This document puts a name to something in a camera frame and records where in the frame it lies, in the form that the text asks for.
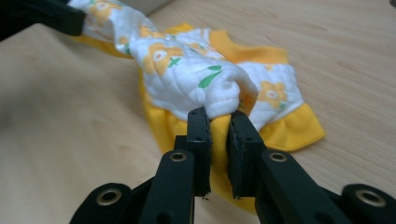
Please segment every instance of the black clamp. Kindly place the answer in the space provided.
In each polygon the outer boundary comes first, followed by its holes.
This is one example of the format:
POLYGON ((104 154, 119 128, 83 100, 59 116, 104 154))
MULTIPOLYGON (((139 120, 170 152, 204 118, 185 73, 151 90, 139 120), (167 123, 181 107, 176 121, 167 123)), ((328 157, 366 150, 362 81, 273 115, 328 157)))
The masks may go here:
MULTIPOLYGON (((95 189, 71 223, 193 223, 194 197, 210 192, 209 120, 190 112, 188 133, 163 155, 157 174, 135 189, 95 189)), ((261 223, 396 223, 396 200, 370 186, 344 187, 341 196, 318 186, 288 153, 268 150, 248 117, 232 115, 227 138, 233 196, 254 197, 261 223)))
POLYGON ((0 41, 35 23, 66 35, 81 35, 85 13, 68 0, 0 0, 0 41))

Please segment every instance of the wooden table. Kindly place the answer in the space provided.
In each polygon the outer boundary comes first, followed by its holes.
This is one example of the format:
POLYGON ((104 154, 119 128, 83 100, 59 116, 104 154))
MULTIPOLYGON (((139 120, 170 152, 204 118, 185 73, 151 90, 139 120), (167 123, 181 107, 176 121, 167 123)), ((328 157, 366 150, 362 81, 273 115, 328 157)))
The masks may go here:
MULTIPOLYGON (((227 29, 285 48, 327 136, 293 153, 323 187, 364 183, 396 197, 396 9, 373 0, 176 0, 149 16, 227 29)), ((67 223, 94 188, 132 188, 161 153, 136 63, 36 25, 0 43, 0 222, 67 223)), ((259 223, 215 193, 195 223, 259 223)))

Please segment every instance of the metal ring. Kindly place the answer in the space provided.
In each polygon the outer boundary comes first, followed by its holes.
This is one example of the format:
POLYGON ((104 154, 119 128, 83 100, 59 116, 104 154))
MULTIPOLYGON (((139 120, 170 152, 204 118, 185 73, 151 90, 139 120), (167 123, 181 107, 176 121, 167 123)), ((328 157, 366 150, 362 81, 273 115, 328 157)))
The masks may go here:
POLYGON ((116 203, 121 198, 119 189, 105 189, 96 197, 96 202, 102 206, 108 206, 116 203))
POLYGON ((383 207, 387 205, 385 199, 379 196, 377 193, 372 192, 368 189, 358 189, 356 190, 356 197, 358 197, 362 202, 368 203, 375 207, 383 207))
POLYGON ((273 161, 280 161, 280 162, 286 161, 288 159, 285 155, 278 152, 271 153, 269 157, 273 161))
POLYGON ((184 160, 187 159, 187 156, 184 153, 175 152, 175 153, 172 153, 170 158, 171 158, 172 161, 184 161, 184 160))

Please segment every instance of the yellow cloth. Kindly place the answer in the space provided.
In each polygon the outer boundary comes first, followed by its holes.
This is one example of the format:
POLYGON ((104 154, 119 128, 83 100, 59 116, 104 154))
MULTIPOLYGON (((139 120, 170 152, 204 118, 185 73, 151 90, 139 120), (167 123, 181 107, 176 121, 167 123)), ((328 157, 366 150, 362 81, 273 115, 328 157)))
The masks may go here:
MULTIPOLYGON (((168 34, 177 34, 190 31, 193 28, 187 23, 170 28, 168 34)), ((76 38, 77 41, 87 43, 104 52, 117 57, 132 58, 129 55, 119 53, 114 45, 100 41, 88 36, 76 38)), ((245 61, 254 63, 287 63, 287 53, 284 49, 272 47, 247 48, 235 44, 227 36, 226 31, 214 31, 210 33, 210 44, 227 61, 241 63, 245 61)), ((143 83, 143 76, 140 73, 140 93, 143 107, 146 111, 148 124, 154 133, 161 151, 166 152, 173 148, 176 135, 184 135, 187 132, 187 123, 178 119, 170 111, 154 106, 150 101, 150 96, 146 92, 143 83)), ((224 199, 245 210, 255 213, 254 200, 243 198, 235 200, 232 188, 227 176, 228 158, 226 154, 226 137, 230 115, 221 116, 211 120, 210 130, 212 133, 212 167, 211 167, 211 186, 212 189, 224 199)), ((265 145, 269 148, 276 148, 285 151, 294 151, 306 147, 325 135, 315 114, 311 108, 303 103, 286 116, 266 124, 259 131, 265 145)))

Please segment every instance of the cloth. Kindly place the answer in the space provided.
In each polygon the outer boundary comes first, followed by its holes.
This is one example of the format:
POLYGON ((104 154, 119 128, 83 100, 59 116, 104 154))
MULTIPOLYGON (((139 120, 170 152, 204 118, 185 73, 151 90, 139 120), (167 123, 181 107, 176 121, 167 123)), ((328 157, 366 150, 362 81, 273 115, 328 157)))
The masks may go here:
POLYGON ((165 152, 186 134, 188 112, 204 106, 211 119, 211 186, 229 202, 254 213, 251 199, 234 200, 227 177, 230 114, 249 115, 265 145, 285 151, 325 135, 297 87, 287 52, 235 44, 226 31, 187 23, 160 33, 142 13, 113 0, 72 0, 87 14, 76 40, 117 57, 134 58, 148 123, 165 152))

